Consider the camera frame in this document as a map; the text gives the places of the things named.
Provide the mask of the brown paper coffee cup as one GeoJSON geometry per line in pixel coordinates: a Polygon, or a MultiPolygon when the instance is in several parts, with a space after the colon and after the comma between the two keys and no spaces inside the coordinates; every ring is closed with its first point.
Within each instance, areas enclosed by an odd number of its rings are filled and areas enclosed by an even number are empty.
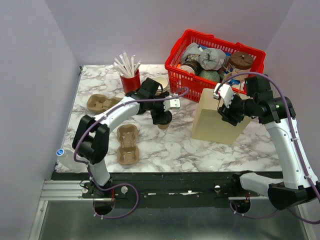
{"type": "Polygon", "coordinates": [[[157,125],[159,129],[161,130],[166,130],[169,126],[170,126],[170,123],[167,123],[167,124],[158,124],[157,125]]]}

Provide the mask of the beige paper bag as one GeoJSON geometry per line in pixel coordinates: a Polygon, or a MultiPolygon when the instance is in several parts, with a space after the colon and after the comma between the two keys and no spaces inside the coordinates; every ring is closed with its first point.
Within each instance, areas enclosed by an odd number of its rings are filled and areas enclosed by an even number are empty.
{"type": "Polygon", "coordinates": [[[223,101],[215,99],[213,94],[212,88],[202,90],[192,124],[191,137],[220,144],[233,144],[252,119],[245,116],[236,126],[223,121],[218,113],[223,101]]]}

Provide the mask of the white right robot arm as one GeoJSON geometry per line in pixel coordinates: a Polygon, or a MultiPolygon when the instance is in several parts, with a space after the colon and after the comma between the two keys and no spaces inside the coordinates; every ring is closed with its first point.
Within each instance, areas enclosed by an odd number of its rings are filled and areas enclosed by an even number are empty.
{"type": "Polygon", "coordinates": [[[275,98],[271,80],[263,74],[244,80],[247,99],[241,99],[227,83],[216,85],[213,97],[222,99],[221,119],[233,126],[245,117],[256,117],[269,133],[282,169],[282,179],[253,171],[232,176],[230,191],[241,196],[255,192],[268,197],[277,210],[310,202],[320,196],[320,182],[312,170],[299,138],[296,113],[289,98],[275,98]]]}

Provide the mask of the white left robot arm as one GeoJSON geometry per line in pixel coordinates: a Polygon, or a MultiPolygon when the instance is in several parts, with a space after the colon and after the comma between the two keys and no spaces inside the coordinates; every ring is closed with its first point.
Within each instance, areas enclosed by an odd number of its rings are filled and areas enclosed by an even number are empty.
{"type": "Polygon", "coordinates": [[[172,121],[170,109],[179,108],[177,97],[166,91],[156,95],[159,82],[147,78],[140,88],[131,91],[115,106],[105,112],[91,117],[84,115],[78,124],[72,148],[74,160],[87,166],[93,191],[101,198],[111,191],[110,173],[104,158],[109,148],[110,133],[132,116],[149,111],[154,125],[168,125],[172,121]]]}

